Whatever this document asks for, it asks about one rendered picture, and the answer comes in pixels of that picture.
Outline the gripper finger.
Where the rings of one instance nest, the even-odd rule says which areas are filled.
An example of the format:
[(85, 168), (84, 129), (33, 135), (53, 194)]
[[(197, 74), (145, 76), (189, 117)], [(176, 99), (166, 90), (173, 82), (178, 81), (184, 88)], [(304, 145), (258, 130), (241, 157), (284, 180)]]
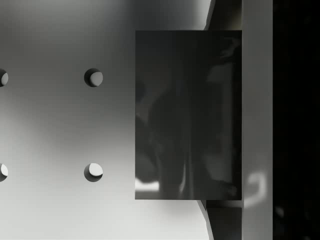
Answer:
[(242, 208), (196, 201), (205, 220), (208, 240), (242, 240)]
[(242, 30), (242, 0), (210, 0), (204, 30)]

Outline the grey cube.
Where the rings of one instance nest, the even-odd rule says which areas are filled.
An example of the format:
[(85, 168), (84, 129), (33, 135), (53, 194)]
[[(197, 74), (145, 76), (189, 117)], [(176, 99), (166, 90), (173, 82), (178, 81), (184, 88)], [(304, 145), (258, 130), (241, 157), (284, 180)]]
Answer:
[(242, 199), (242, 31), (135, 33), (137, 200)]

